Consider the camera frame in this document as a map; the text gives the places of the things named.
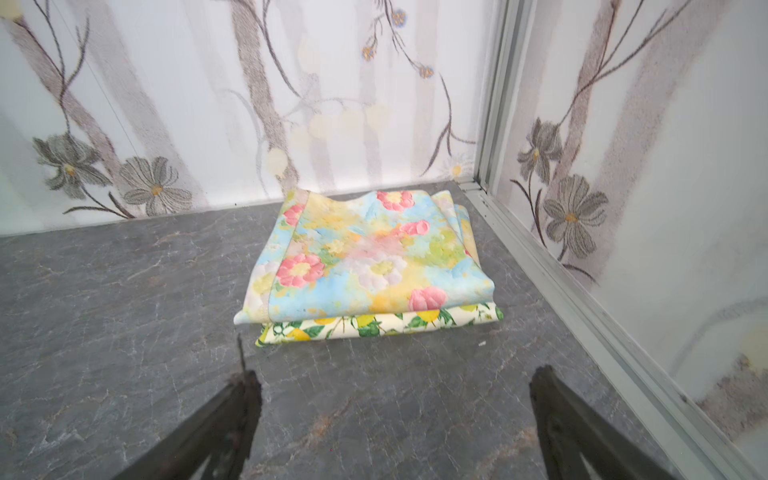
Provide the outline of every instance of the gray floor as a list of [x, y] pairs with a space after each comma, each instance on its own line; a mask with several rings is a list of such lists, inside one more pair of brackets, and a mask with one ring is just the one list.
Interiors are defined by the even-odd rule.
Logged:
[[[545, 363], [669, 465], [459, 189], [425, 186], [444, 188], [505, 320], [265, 349], [246, 329], [265, 407], [243, 478], [545, 478], [528, 399]], [[0, 239], [3, 478], [108, 478], [222, 388], [279, 208]]]

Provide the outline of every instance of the fabric fold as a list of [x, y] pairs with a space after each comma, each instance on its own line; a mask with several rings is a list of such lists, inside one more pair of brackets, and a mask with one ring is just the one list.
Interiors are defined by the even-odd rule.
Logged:
[[295, 190], [235, 323], [259, 344], [415, 333], [499, 319], [464, 207], [446, 190], [339, 202]]

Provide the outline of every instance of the folded floral cloth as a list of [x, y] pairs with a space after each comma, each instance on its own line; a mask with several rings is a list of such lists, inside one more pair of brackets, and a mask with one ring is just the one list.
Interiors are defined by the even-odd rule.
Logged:
[[464, 207], [448, 191], [338, 202], [295, 190], [235, 323], [259, 343], [412, 333], [500, 317]]

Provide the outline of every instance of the lemon print fabric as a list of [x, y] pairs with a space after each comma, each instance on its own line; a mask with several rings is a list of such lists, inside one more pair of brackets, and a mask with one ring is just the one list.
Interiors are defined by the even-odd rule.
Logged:
[[493, 289], [448, 191], [295, 190], [234, 321], [262, 323], [259, 345], [417, 333], [501, 319]]

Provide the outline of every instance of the floral wallpaper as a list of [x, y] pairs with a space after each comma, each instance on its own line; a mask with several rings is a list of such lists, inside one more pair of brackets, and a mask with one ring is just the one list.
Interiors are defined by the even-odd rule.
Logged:
[[471, 175], [499, 3], [2, 0], [2, 233]]
[[768, 7], [533, 10], [492, 193], [766, 471]]

